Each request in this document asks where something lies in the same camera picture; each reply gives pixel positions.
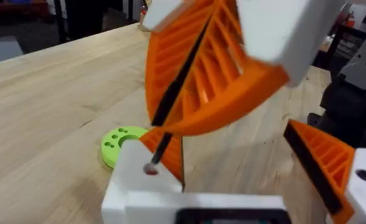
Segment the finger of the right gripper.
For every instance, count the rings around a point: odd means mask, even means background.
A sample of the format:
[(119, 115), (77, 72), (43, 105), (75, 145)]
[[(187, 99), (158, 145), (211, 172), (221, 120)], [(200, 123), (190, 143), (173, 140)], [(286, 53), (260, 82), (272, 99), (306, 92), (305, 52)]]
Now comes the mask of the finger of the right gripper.
[(153, 126), (163, 126), (188, 76), (209, 24), (213, 0), (156, 0), (143, 21), (151, 31), (145, 86)]
[(163, 130), (182, 136), (245, 116), (303, 79), (343, 1), (214, 1)]

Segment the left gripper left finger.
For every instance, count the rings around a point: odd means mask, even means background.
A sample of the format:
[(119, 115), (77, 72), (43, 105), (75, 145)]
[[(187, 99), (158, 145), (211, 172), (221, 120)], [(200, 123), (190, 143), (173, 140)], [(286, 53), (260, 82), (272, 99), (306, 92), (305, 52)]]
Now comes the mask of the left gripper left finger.
[(182, 192), (183, 146), (173, 136), (157, 165), (157, 174), (148, 175), (143, 166), (150, 162), (163, 132), (141, 127), (120, 127), (108, 132), (101, 142), (101, 157), (113, 168), (101, 204), (103, 223), (126, 223), (125, 204), (131, 191)]

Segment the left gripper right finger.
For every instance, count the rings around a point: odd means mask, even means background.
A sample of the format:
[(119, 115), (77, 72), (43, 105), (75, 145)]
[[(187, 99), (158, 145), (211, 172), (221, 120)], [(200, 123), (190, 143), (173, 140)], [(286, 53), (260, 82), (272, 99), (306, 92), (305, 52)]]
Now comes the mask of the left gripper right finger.
[(293, 119), (283, 136), (322, 198), (326, 223), (366, 224), (366, 147)]

